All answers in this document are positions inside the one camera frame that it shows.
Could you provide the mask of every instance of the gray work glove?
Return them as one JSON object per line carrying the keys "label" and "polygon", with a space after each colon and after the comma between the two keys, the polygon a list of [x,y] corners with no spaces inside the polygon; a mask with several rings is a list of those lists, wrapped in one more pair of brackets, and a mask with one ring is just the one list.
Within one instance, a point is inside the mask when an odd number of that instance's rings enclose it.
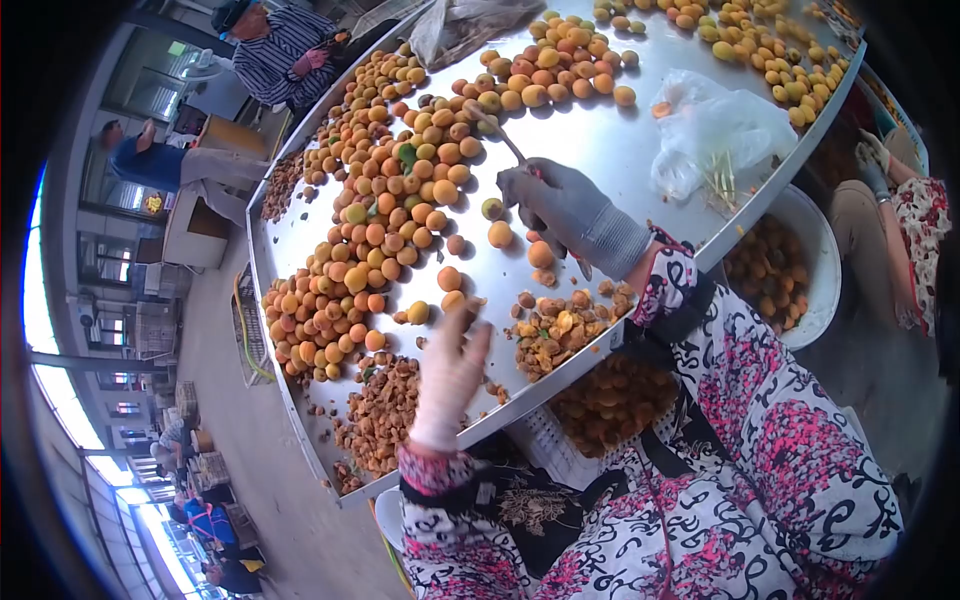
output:
{"label": "gray work glove", "polygon": [[859,171],[860,180],[867,184],[870,191],[874,192],[877,203],[890,200],[887,179],[883,177],[883,169],[876,161],[877,156],[874,148],[866,142],[859,142],[853,154],[856,156],[856,168]]}
{"label": "gray work glove", "polygon": [[650,243],[650,230],[613,205],[586,175],[548,158],[501,171],[496,184],[506,206],[519,204],[520,220],[551,248],[557,242],[614,281],[622,280]]}

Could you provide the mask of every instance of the man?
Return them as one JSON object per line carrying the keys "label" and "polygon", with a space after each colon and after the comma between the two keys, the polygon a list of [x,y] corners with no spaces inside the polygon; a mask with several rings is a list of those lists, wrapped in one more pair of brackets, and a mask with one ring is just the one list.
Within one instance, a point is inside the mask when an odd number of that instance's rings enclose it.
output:
{"label": "man", "polygon": [[227,176],[262,180],[270,163],[228,150],[176,148],[154,142],[155,135],[152,119],[147,120],[139,135],[126,139],[119,121],[104,125],[100,145],[110,151],[109,163],[116,176],[165,192],[176,193],[189,185],[204,197],[207,206],[245,228],[246,203],[227,193],[218,181]]}
{"label": "man", "polygon": [[150,444],[150,455],[166,471],[176,472],[180,460],[185,461],[195,454],[190,444],[190,430],[183,419],[170,423],[160,434],[160,441]]}
{"label": "man", "polygon": [[313,106],[397,22],[388,19],[347,46],[349,34],[330,19],[293,4],[267,14],[252,0],[227,0],[210,20],[215,31],[240,40],[233,72],[251,96],[290,109]]}

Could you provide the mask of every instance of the plastic bag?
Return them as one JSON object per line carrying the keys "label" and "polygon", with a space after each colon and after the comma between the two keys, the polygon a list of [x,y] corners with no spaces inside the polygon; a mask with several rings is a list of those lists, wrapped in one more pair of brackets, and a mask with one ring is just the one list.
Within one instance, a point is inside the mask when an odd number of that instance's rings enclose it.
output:
{"label": "plastic bag", "polygon": [[420,64],[436,71],[544,8],[543,0],[437,0],[417,20],[410,45]]}
{"label": "plastic bag", "polygon": [[669,114],[657,120],[660,153],[650,175],[674,200],[683,200],[707,178],[713,186],[718,171],[736,174],[770,155],[783,158],[797,145],[786,110],[699,73],[671,69],[651,109],[661,103],[669,103]]}

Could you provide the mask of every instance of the floral patterned sleeve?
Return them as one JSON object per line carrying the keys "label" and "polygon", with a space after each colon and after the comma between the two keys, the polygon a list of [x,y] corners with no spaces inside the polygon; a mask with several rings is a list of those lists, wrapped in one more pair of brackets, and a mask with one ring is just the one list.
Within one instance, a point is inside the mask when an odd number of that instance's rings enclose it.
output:
{"label": "floral patterned sleeve", "polygon": [[[422,499],[465,485],[478,467],[465,452],[424,458],[402,446],[397,458],[404,483]],[[418,598],[518,598],[531,585],[502,525],[404,497],[403,529],[403,559]]]}
{"label": "floral patterned sleeve", "polygon": [[[692,252],[658,229],[655,235],[667,246],[632,317],[640,326],[679,308],[697,283]],[[672,349],[690,395],[795,549],[795,579],[815,597],[861,582],[893,551],[900,510],[883,471],[816,378],[720,285],[705,320]],[[823,576],[803,582],[811,571]]]}

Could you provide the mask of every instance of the floral patterned clothing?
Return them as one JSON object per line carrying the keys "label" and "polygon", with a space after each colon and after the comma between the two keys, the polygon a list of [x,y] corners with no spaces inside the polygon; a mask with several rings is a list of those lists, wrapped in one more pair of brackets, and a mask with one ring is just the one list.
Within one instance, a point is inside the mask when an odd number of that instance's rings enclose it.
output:
{"label": "floral patterned clothing", "polygon": [[897,188],[894,210],[900,220],[900,233],[910,257],[914,306],[897,306],[900,326],[919,326],[924,335],[933,335],[933,286],[940,260],[940,241],[951,225],[947,212],[944,183],[931,177],[915,177]]}
{"label": "floral patterned clothing", "polygon": [[[639,325],[676,310],[696,285],[692,253],[656,256]],[[705,321],[672,347],[690,406],[656,439],[688,472],[666,476],[644,441],[613,468],[627,490],[585,511],[579,538],[539,582],[506,528],[470,511],[404,501],[404,558],[418,598],[854,597],[902,531],[882,470],[817,380],[759,315],[717,287]],[[722,447],[681,441],[687,409]],[[444,497],[484,464],[459,453],[424,459],[405,448],[412,489]],[[482,502],[477,494],[477,502]]]}

